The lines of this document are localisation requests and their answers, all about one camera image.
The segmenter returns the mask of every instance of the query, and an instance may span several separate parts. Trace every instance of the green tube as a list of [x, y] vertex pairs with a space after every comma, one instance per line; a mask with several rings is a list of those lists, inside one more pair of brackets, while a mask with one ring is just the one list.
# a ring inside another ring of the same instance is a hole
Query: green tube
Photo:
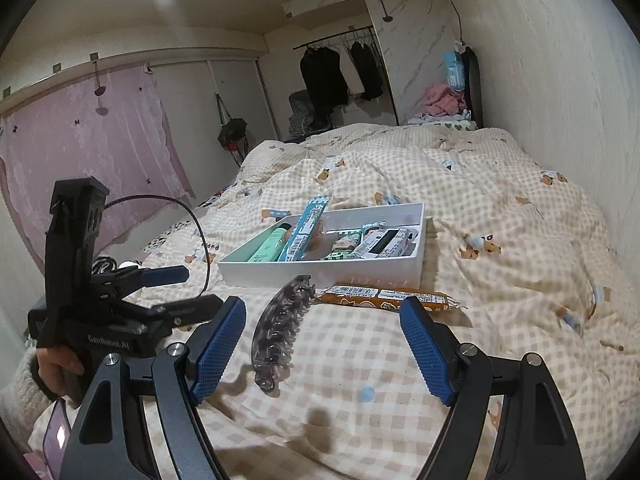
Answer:
[[269, 235], [254, 255], [249, 258], [249, 263], [258, 264], [261, 262], [274, 262], [280, 256], [284, 246], [284, 235], [291, 229], [290, 224], [280, 224], [280, 226]]

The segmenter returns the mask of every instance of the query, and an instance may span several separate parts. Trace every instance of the person's hand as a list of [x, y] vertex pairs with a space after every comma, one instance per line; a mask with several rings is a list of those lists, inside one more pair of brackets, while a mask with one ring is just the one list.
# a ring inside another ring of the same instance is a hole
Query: person's hand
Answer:
[[68, 346], [38, 348], [36, 356], [40, 379], [49, 390], [59, 396], [67, 394], [63, 368], [76, 375], [84, 373], [80, 359]]

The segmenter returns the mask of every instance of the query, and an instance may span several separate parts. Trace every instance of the curtain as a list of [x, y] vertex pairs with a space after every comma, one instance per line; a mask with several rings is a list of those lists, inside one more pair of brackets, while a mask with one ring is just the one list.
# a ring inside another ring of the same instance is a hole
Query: curtain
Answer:
[[[0, 119], [4, 192], [14, 222], [32, 255], [44, 260], [49, 205], [56, 180], [94, 176], [111, 193], [185, 195], [188, 182], [165, 131], [156, 82], [144, 66], [100, 75], [55, 89]], [[134, 200], [108, 210], [96, 250], [165, 206]]]

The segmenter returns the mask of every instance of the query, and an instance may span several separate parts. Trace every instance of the folded bedding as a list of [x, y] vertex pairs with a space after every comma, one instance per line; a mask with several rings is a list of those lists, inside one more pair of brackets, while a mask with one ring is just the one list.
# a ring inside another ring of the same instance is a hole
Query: folded bedding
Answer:
[[[337, 155], [344, 163], [323, 174]], [[270, 211], [299, 214], [320, 194], [331, 197], [329, 210], [376, 206], [377, 194], [423, 202], [433, 224], [420, 288], [464, 306], [437, 320], [486, 354], [542, 355], [587, 477], [605, 479], [640, 429], [638, 304], [603, 215], [559, 170], [537, 165], [503, 130], [354, 124], [302, 144], [262, 143], [200, 222], [215, 263], [273, 224]], [[191, 277], [144, 289], [139, 304], [198, 294], [206, 263], [193, 224], [149, 251], [145, 266], [184, 264]], [[220, 385], [198, 408], [229, 476], [415, 478], [448, 408], [428, 392], [398, 314], [314, 305], [277, 394], [268, 396], [254, 383], [250, 346], [277, 288], [226, 286], [214, 265], [208, 292], [239, 296], [247, 307]], [[175, 330], [165, 343], [189, 336]], [[501, 407], [492, 397], [471, 479], [484, 478]], [[150, 401], [145, 410], [162, 477], [175, 478], [158, 410]], [[49, 414], [34, 428], [35, 449]]]

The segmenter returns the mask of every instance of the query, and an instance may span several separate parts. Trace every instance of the silver bolt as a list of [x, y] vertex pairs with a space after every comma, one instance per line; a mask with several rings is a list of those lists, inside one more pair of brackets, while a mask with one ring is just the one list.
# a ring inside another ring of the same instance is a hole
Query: silver bolt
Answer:
[[540, 366], [542, 364], [542, 357], [538, 354], [527, 354], [527, 363], [531, 366]]
[[107, 354], [105, 355], [104, 359], [102, 360], [102, 362], [104, 364], [106, 364], [107, 366], [113, 366], [114, 364], [116, 364], [118, 361], [120, 360], [120, 356], [118, 354], [115, 353], [111, 353], [111, 354]]
[[460, 352], [463, 355], [472, 357], [478, 353], [478, 348], [473, 343], [462, 343], [462, 345], [460, 345]]
[[184, 343], [171, 343], [166, 348], [166, 351], [169, 355], [176, 357], [177, 355], [183, 353], [185, 348], [186, 346], [184, 345]]

